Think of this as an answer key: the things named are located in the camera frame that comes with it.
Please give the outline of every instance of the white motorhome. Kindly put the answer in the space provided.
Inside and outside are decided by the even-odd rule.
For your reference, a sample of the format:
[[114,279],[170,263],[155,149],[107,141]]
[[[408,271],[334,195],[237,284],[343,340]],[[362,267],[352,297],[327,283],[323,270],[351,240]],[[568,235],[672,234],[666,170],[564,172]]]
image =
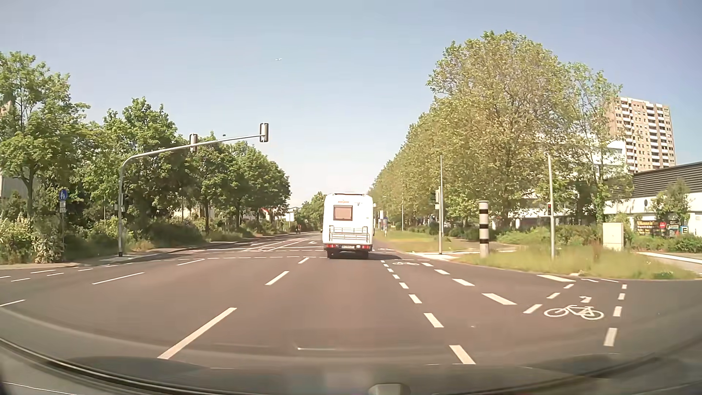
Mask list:
[[365,193],[330,193],[324,198],[322,243],[327,258],[350,251],[368,259],[373,232],[372,197]]

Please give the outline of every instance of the shrub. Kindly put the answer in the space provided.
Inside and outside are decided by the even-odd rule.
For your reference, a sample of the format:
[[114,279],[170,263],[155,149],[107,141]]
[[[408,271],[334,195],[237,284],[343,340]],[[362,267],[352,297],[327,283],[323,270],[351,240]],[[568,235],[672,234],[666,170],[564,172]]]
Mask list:
[[145,229],[146,237],[157,247],[196,245],[204,241],[193,222],[186,219],[160,219]]

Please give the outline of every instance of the bicycle symbol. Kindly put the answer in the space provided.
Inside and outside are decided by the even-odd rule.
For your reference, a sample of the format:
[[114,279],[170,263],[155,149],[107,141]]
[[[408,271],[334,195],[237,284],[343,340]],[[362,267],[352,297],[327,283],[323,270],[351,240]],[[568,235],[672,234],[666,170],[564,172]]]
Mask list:
[[604,313],[598,310],[593,310],[592,306],[578,306],[577,304],[570,304],[566,307],[559,307],[556,309],[548,309],[543,312],[543,315],[557,318],[565,316],[568,313],[583,317],[586,320],[599,320],[600,318],[604,317]]

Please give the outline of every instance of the black and white striped post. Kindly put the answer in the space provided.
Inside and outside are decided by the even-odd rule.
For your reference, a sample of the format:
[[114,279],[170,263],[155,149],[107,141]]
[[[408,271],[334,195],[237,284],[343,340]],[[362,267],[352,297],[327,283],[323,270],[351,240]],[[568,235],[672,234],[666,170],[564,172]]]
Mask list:
[[490,229],[489,219],[487,216],[488,209],[487,200],[478,202],[478,238],[480,239],[480,257],[487,258],[490,253]]

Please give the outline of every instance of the high-rise apartment building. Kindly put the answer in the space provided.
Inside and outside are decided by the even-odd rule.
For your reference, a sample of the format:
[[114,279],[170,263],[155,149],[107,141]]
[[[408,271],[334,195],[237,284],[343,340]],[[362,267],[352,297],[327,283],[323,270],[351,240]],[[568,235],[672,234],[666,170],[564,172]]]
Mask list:
[[667,105],[620,97],[609,118],[611,132],[624,133],[630,173],[675,166],[673,123]]

